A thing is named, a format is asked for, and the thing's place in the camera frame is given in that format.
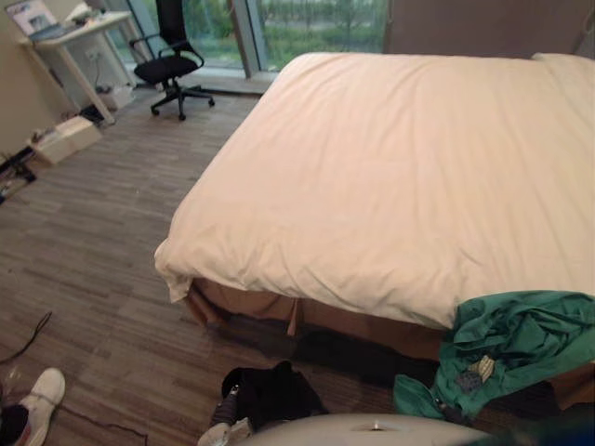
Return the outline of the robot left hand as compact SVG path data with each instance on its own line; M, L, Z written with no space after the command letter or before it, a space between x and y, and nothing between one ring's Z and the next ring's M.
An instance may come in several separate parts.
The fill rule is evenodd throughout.
M237 417L259 431L275 422L329 414L305 376L290 361L274 367L235 368L223 379L221 396L237 388Z

